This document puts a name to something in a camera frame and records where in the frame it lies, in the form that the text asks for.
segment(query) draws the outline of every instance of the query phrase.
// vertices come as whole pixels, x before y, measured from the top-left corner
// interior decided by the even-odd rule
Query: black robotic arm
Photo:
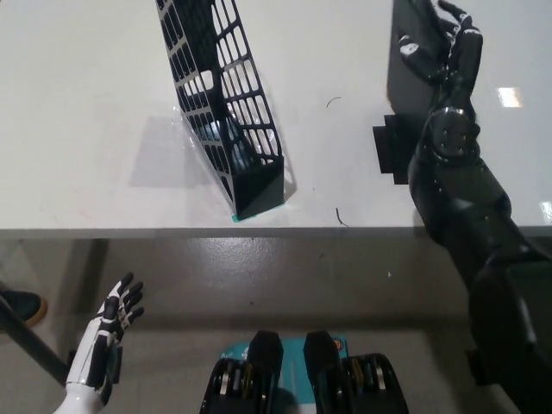
[[[552,412],[552,260],[511,220],[510,199],[480,157],[470,97],[483,37],[465,11],[439,5],[456,20],[440,21],[445,61],[408,34],[398,39],[403,62],[439,90],[411,160],[411,195],[469,291],[478,381],[500,384],[522,412]]]

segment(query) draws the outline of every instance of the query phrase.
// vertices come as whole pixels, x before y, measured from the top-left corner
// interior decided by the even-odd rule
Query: white robotic hand
[[[113,288],[88,323],[66,382],[66,399],[54,414],[95,414],[109,402],[119,366],[119,343],[125,330],[144,313],[141,282],[129,288],[127,274]]]

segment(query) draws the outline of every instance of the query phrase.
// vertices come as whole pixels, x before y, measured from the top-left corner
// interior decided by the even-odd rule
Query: black metal pole
[[[62,386],[66,385],[69,366],[46,345],[0,298],[0,329],[14,340]]]

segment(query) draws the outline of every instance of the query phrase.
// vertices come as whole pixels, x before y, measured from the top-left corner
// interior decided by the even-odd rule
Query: shoe sole
[[[30,317],[27,321],[25,321],[25,325],[27,326],[27,328],[34,327],[38,322],[44,319],[47,312],[48,312],[48,302],[46,301],[46,299],[41,298],[41,307],[32,317]],[[4,333],[5,333],[5,330],[0,329],[0,334],[4,334]]]

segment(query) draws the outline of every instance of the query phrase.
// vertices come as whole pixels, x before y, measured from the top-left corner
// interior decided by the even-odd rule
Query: black mesh tray
[[[284,157],[234,0],[156,0],[180,108],[244,219],[284,202]]]

